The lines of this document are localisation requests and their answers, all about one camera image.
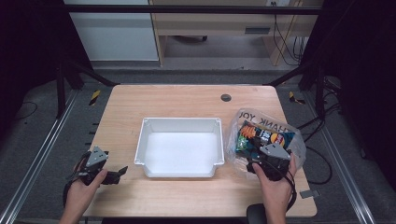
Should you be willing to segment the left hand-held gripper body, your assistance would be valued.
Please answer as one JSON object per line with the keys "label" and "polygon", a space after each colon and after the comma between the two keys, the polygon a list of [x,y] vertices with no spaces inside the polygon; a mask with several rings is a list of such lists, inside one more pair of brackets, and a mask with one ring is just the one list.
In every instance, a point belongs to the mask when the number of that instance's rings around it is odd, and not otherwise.
{"label": "left hand-held gripper body", "polygon": [[75,180],[81,180],[86,186],[98,176],[108,159],[107,152],[104,152],[98,146],[93,150],[87,151],[77,165],[77,171],[74,174]]}

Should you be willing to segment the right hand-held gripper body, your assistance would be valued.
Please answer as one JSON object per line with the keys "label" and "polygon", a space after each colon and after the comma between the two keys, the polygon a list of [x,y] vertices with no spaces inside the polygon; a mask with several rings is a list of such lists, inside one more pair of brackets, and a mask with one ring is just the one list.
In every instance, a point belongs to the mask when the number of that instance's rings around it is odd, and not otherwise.
{"label": "right hand-held gripper body", "polygon": [[279,181],[287,175],[291,160],[289,152],[280,144],[254,147],[249,158],[259,161],[258,164],[271,181]]}

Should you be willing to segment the clear plastic bag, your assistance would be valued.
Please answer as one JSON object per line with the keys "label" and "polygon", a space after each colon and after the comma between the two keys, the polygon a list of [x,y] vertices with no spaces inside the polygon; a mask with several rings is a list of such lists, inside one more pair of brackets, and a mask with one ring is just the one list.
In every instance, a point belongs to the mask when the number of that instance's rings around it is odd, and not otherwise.
{"label": "clear plastic bag", "polygon": [[256,136],[255,144],[248,144],[246,152],[235,152],[239,130],[245,122],[256,126],[256,132],[266,130],[271,133],[295,133],[286,150],[290,155],[294,155],[296,168],[300,169],[303,167],[306,160],[306,146],[302,138],[302,134],[297,128],[290,126],[284,121],[268,116],[257,109],[241,108],[231,121],[226,140],[228,160],[238,174],[246,177],[247,179],[253,178],[254,174],[247,171],[247,158],[250,156],[250,152],[254,147],[262,147],[259,138]]}

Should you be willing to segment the person's right hand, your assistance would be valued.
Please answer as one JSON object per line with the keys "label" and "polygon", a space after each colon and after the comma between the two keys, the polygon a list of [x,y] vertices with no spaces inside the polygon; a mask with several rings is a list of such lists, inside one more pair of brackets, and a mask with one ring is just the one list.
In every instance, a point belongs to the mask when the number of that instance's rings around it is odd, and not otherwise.
{"label": "person's right hand", "polygon": [[252,165],[256,176],[259,178],[262,189],[263,205],[268,213],[285,215],[292,195],[292,180],[296,174],[294,155],[291,154],[290,167],[285,177],[278,181],[271,181],[259,164]]}

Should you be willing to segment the person's left hand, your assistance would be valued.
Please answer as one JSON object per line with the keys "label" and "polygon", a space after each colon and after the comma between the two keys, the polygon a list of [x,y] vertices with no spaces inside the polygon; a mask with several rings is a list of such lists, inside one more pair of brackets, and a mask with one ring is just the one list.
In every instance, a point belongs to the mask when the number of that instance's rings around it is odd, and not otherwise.
{"label": "person's left hand", "polygon": [[92,202],[93,196],[105,180],[106,175],[106,169],[100,171],[89,185],[85,185],[81,180],[75,181],[67,193],[64,212],[70,217],[81,217]]}

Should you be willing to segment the blue chip packet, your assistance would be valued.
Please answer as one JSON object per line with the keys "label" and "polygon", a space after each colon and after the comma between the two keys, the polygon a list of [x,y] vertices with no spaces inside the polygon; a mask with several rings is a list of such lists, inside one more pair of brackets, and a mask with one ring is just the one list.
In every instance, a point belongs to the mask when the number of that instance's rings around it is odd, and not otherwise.
{"label": "blue chip packet", "polygon": [[270,142],[272,144],[280,144],[284,149],[287,149],[294,137],[295,133],[272,133],[270,136]]}

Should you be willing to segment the green snack packet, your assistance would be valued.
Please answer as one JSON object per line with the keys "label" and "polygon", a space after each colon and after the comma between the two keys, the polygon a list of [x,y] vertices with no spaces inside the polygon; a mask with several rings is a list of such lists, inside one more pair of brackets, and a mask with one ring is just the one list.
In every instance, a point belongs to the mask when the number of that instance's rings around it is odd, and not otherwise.
{"label": "green snack packet", "polygon": [[248,140],[244,136],[239,136],[236,142],[236,153],[244,153],[248,149]]}

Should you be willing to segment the dark snack packet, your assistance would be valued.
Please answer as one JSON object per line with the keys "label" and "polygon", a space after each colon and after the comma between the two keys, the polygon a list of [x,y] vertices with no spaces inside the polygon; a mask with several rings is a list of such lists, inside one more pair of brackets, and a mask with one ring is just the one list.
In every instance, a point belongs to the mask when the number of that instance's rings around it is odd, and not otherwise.
{"label": "dark snack packet", "polygon": [[270,143],[271,135],[272,133],[266,130],[261,130],[256,132],[256,136],[259,138],[260,144],[262,146],[266,146]]}

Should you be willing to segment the blue orange snack packet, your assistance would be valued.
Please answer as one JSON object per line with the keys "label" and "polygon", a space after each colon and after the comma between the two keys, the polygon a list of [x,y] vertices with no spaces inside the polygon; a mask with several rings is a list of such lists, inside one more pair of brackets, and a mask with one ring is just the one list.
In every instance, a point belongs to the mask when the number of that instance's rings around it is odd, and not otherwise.
{"label": "blue orange snack packet", "polygon": [[254,145],[256,140],[256,126],[245,122],[239,130],[239,136],[244,136],[248,140],[247,144]]}

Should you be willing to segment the grey metal piece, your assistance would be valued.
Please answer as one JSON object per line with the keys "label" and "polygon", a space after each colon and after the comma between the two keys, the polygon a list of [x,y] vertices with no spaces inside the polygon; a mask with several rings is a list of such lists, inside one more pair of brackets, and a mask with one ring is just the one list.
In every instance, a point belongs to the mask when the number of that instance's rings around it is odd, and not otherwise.
{"label": "grey metal piece", "polygon": [[310,190],[301,191],[300,195],[301,195],[302,199],[306,199],[306,198],[310,198],[310,197],[316,198],[316,197],[320,196],[320,192],[316,189],[315,190],[310,189]]}

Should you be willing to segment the yellow black tape strip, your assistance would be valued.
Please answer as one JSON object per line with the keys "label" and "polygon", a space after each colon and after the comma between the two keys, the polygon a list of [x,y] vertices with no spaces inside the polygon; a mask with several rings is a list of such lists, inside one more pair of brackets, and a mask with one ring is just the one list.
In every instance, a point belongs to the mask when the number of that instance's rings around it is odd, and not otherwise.
{"label": "yellow black tape strip", "polygon": [[100,92],[101,92],[100,90],[94,91],[94,93],[92,94],[92,98],[91,98],[91,100],[89,102],[89,105],[95,105],[95,103],[96,103],[96,101],[97,101],[97,99],[98,99],[98,97],[100,95]]}
{"label": "yellow black tape strip", "polygon": [[289,92],[289,99],[291,102],[300,104],[300,105],[305,105],[305,100],[302,99],[297,99],[292,91]]}

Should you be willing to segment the white plastic bin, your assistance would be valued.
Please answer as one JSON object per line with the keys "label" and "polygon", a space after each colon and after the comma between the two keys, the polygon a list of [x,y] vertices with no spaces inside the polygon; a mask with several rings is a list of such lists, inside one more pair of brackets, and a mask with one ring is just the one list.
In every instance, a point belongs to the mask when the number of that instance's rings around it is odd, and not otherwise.
{"label": "white plastic bin", "polygon": [[144,118],[134,163],[151,178],[208,178],[225,163],[219,118]]}

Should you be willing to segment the black metal stand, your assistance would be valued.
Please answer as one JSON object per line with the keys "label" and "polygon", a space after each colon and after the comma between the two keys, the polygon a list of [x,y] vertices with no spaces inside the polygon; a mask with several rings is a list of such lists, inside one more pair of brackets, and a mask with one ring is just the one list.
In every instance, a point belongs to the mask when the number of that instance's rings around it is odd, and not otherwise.
{"label": "black metal stand", "polygon": [[303,63],[299,65],[297,68],[291,70],[286,75],[279,77],[269,83],[267,86],[276,87],[281,83],[296,77],[298,75],[302,75],[298,83],[298,87],[302,91],[309,90],[313,85],[316,85],[316,95],[315,95],[315,111],[321,119],[325,118],[325,109],[324,109],[324,86],[325,86],[325,73],[323,67],[319,63]]}
{"label": "black metal stand", "polygon": [[80,90],[84,86],[84,82],[80,74],[87,75],[99,83],[108,87],[117,86],[118,83],[111,81],[105,77],[95,73],[92,68],[88,68],[81,63],[71,60],[64,60],[58,63],[56,67],[56,86],[58,109],[56,118],[60,118],[66,109],[64,82],[67,81],[73,90]]}

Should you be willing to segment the black curtain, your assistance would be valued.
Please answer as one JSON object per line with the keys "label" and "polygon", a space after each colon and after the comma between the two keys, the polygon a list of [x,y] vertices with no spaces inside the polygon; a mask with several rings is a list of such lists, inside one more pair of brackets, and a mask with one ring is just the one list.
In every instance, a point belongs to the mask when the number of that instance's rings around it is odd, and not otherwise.
{"label": "black curtain", "polygon": [[396,0],[324,0],[305,54],[333,27],[325,73],[341,81],[341,102],[366,154],[396,190]]}
{"label": "black curtain", "polygon": [[[23,12],[24,0],[0,0],[0,139],[7,135],[29,90],[55,79],[55,50],[39,36]],[[27,0],[35,7],[64,5],[64,0]],[[38,11],[45,27],[67,56],[92,69],[69,13]]]}

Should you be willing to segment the white cabinet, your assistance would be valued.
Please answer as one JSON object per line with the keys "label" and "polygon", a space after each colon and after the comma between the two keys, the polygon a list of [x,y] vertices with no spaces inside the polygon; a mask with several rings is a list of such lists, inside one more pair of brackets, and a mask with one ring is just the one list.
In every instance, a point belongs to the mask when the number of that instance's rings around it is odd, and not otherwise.
{"label": "white cabinet", "polygon": [[91,61],[158,61],[149,13],[76,13],[70,17]]}

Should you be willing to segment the light wooden desk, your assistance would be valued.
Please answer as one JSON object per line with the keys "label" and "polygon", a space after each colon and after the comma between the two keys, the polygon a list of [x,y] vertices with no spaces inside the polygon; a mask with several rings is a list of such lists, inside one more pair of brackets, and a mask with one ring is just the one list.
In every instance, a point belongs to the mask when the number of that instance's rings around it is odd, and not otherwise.
{"label": "light wooden desk", "polygon": [[[152,6],[233,6],[233,7],[321,7],[324,0],[148,0]],[[272,65],[279,65],[292,36],[308,37],[315,15],[154,13],[156,34],[253,35],[260,37]]]}

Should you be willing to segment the black metal crossbar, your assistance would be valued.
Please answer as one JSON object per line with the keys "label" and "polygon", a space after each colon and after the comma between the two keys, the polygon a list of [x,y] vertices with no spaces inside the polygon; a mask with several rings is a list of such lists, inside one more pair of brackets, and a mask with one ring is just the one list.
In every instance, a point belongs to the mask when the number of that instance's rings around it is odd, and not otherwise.
{"label": "black metal crossbar", "polygon": [[319,15],[321,7],[237,7],[237,6],[143,6],[143,5],[64,5],[62,10],[82,13],[176,13],[176,14],[265,14]]}

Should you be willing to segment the aluminium floor rail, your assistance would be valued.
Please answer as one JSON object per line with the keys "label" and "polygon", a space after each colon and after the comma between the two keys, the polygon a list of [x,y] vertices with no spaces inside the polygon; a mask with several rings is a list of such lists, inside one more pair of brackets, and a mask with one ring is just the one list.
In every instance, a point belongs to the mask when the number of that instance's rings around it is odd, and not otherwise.
{"label": "aluminium floor rail", "polygon": [[306,137],[306,140],[312,138],[316,133],[320,135],[322,145],[327,151],[328,158],[327,161],[330,163],[332,172],[338,176],[339,182],[344,188],[344,192],[348,197],[349,203],[354,210],[354,213],[359,220],[360,224],[375,224],[374,216],[364,200],[361,191],[353,178],[352,173],[350,173],[346,162],[344,161],[337,145],[335,144],[330,131],[326,126],[326,118],[330,116],[334,111],[340,109],[339,104],[331,105],[329,108],[325,109],[325,118],[321,119],[317,112],[315,111],[315,102],[313,96],[308,92],[303,92],[303,97],[306,100],[306,104],[313,114],[314,118],[318,118],[318,127],[316,131],[313,131]]}
{"label": "aluminium floor rail", "polygon": [[0,224],[12,224],[18,213],[21,211],[21,207],[29,195],[33,184],[37,180],[37,177],[40,174],[60,132],[62,131],[77,98],[78,91],[70,91],[64,112],[61,113],[59,118],[56,118],[52,122],[49,132],[42,141],[39,150],[32,159],[27,171],[23,174],[21,183],[16,187],[12,198],[0,214]]}

